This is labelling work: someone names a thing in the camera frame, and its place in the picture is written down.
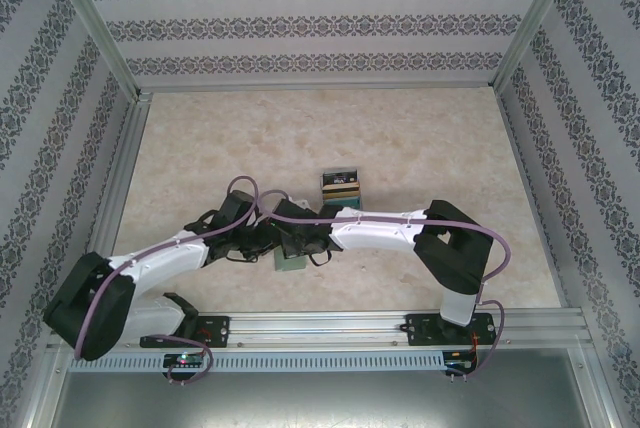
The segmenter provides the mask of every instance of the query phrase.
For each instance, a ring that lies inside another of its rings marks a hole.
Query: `patterned wallpaper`
[[[87,249],[129,104],[69,0],[0,0],[0,427]]]
[[[145,88],[488,82],[532,0],[94,0]]]
[[[569,303],[640,426],[638,0],[554,0],[500,93]]]

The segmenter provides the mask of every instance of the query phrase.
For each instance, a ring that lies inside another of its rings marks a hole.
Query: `floor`
[[[169,238],[249,174],[320,206],[324,169],[355,166],[363,207],[411,211],[445,199],[502,234],[513,261],[485,298],[557,307],[558,296],[491,88],[156,94],[115,253]],[[239,185],[250,191],[250,185]],[[489,266],[503,253],[495,246]],[[441,290],[413,256],[336,253],[326,266],[276,272],[226,260],[160,287],[200,311],[437,308]]]

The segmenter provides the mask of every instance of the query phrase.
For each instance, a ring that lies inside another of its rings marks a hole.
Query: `enclosure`
[[[640,425],[640,0],[1,1],[0,426]],[[477,378],[398,329],[442,287],[381,249],[156,286],[228,317],[195,387],[43,322],[84,253],[171,238],[240,174],[317,211],[339,167],[364,210],[444,199],[507,239]]]

